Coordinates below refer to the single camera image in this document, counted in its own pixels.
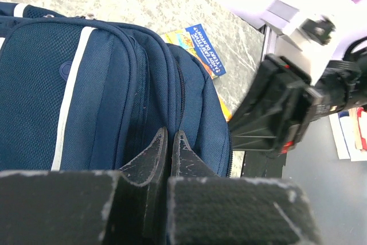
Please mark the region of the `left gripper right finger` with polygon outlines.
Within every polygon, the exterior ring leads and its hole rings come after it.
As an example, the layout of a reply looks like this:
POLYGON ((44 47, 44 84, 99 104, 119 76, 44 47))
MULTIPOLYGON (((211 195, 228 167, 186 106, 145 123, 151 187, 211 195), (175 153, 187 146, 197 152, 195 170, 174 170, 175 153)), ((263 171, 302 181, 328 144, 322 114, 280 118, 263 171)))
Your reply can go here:
POLYGON ((309 200, 278 178, 226 178, 209 169, 183 131, 167 182, 169 244, 321 244, 309 200))

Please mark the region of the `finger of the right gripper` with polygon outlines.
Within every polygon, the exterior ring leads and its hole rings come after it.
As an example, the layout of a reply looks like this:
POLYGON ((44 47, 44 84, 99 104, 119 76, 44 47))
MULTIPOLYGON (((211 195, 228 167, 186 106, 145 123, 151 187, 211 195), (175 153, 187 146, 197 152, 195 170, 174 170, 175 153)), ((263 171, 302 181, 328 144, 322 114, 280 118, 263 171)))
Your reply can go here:
POLYGON ((241 105, 229 121, 234 138, 280 138, 287 117, 287 67, 261 64, 241 105))
POLYGON ((275 141, 276 138, 232 136, 232 147, 242 151, 271 151, 275 141))

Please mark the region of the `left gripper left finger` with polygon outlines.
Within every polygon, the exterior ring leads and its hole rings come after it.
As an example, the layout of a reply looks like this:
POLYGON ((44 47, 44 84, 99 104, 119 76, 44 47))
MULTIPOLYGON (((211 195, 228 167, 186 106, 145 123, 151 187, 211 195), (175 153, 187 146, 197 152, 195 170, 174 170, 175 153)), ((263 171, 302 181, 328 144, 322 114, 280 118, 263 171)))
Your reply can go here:
POLYGON ((119 170, 1 173, 2 244, 165 244, 167 130, 119 170))

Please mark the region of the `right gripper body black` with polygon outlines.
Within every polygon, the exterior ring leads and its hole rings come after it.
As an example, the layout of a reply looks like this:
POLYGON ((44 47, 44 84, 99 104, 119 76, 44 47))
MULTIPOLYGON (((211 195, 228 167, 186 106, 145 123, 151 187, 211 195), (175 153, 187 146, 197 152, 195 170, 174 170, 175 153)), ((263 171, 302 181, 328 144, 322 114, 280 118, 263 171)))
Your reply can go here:
POLYGON ((304 108, 298 105, 311 79, 285 57, 268 54, 261 64, 275 66, 275 72, 260 97, 261 117, 256 123, 260 135, 252 150, 284 154, 295 146, 297 129, 305 117, 304 108))

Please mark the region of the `blue paperback book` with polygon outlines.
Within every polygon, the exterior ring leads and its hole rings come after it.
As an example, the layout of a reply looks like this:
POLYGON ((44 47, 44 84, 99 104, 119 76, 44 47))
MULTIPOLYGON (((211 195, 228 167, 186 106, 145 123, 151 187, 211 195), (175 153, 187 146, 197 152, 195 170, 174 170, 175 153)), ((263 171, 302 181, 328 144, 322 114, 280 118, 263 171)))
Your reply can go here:
POLYGON ((161 39, 178 45, 195 56, 212 79, 226 74, 225 67, 201 24, 162 34, 161 39))

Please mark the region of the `navy blue student backpack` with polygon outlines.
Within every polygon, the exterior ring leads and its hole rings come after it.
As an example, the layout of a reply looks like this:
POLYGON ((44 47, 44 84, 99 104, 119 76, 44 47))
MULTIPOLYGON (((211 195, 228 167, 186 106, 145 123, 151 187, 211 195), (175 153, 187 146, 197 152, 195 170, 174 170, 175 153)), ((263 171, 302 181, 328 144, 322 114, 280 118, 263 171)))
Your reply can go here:
POLYGON ((120 169, 162 127, 229 175, 229 128, 197 58, 141 26, 1 3, 2 170, 120 169))

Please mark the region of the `orange treehouse paperback book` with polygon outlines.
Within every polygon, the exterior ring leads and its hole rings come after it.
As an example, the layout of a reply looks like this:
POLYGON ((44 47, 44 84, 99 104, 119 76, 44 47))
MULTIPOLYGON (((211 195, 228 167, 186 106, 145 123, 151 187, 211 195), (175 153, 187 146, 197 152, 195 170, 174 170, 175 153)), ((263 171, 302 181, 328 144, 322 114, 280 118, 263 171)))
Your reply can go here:
POLYGON ((219 102, 220 102, 220 106, 221 106, 221 110, 222 110, 222 113, 224 115, 224 118, 225 118, 226 122, 229 122, 232 119, 232 113, 228 109, 228 107, 225 105, 222 97, 219 94, 218 94, 218 99, 219 99, 219 102))

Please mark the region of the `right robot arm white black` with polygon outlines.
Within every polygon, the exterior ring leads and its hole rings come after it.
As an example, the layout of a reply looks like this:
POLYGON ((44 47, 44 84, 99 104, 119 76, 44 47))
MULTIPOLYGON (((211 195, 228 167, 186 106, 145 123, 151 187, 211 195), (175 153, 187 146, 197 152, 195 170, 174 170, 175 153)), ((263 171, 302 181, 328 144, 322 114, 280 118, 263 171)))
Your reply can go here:
POLYGON ((294 58, 266 55, 229 121, 232 148, 283 154, 302 140, 311 122, 366 105, 366 48, 352 51, 364 41, 353 42, 342 60, 330 60, 316 84, 294 58))

